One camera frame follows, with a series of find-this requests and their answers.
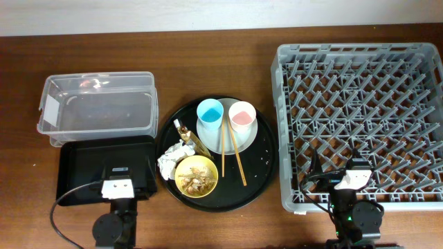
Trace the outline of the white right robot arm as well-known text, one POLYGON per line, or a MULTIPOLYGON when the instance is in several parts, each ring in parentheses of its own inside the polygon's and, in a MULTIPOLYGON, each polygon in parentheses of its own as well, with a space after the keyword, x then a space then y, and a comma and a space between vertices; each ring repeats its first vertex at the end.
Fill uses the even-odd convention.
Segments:
POLYGON ((311 157, 311 171, 299 183, 315 182, 320 190, 329 193, 327 207, 323 210, 336 229, 336 239, 328 239, 325 247, 376 249, 375 241, 381 237, 380 227, 384 216, 382 205, 371 200, 358 200, 356 193, 368 186, 374 167, 357 149, 343 168, 325 172, 318 152, 311 157))

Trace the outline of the yellow bowl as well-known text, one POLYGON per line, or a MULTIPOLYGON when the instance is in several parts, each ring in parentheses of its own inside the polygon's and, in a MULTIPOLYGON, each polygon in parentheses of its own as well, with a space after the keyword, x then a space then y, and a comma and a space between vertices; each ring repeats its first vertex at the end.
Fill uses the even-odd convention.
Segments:
POLYGON ((183 192, 183 190, 181 189, 181 186, 179 183, 179 175, 187 174, 188 172, 190 172, 190 169, 192 167, 196 167, 196 168, 207 167, 208 169, 210 169, 213 172, 214 177, 217 179, 217 183, 218 183, 218 179, 219 179, 218 170, 217 170, 217 167, 215 166, 214 162, 211 161, 211 159, 206 158, 204 156, 190 156, 190 157, 183 159, 178 164, 178 166, 176 168, 174 176, 175 176, 175 183, 176 183, 178 190, 184 196, 194 198, 194 199, 202 198, 202 197, 209 195, 215 189, 215 187, 217 186, 217 183, 215 184, 215 186, 213 187, 213 189, 209 193, 207 193, 203 196, 197 196, 197 197, 189 196, 189 195, 185 194, 183 192))

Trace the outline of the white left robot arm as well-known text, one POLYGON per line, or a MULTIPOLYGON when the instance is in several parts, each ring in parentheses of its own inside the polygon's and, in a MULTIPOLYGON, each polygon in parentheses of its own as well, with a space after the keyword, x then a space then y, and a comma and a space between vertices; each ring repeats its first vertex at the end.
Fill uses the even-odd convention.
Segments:
POLYGON ((110 201, 110 211, 93 225, 96 248, 134 248, 136 244, 137 200, 128 167, 108 167, 100 193, 110 201))

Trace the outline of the white tissue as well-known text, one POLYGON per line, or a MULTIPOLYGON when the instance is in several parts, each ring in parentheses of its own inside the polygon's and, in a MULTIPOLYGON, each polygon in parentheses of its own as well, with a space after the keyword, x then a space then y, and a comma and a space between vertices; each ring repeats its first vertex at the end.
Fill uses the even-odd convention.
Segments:
POLYGON ((189 156, 195 155, 195 143, 187 145, 182 139, 178 143, 169 147, 157 160, 161 176, 164 180, 174 180, 176 166, 179 161, 189 156))

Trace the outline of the food scraps and rice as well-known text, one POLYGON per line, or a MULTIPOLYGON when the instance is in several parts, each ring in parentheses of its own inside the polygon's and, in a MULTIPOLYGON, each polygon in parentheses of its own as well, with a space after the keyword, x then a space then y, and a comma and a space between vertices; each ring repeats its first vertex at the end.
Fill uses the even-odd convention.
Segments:
POLYGON ((185 194, 197 197, 209 193, 217 183, 217 179, 207 167, 192 167, 187 174, 179 175, 179 183, 185 194))

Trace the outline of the gold foil wrapper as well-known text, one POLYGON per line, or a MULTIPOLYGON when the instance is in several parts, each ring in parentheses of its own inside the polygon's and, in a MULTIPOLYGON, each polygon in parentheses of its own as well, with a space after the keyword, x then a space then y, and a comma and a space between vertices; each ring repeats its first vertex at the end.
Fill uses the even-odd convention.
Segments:
POLYGON ((174 126, 176 127, 181 139, 185 142, 185 144, 193 147, 196 154, 205 156, 211 160, 214 159, 202 141, 200 141, 200 139, 178 119, 174 120, 174 126))

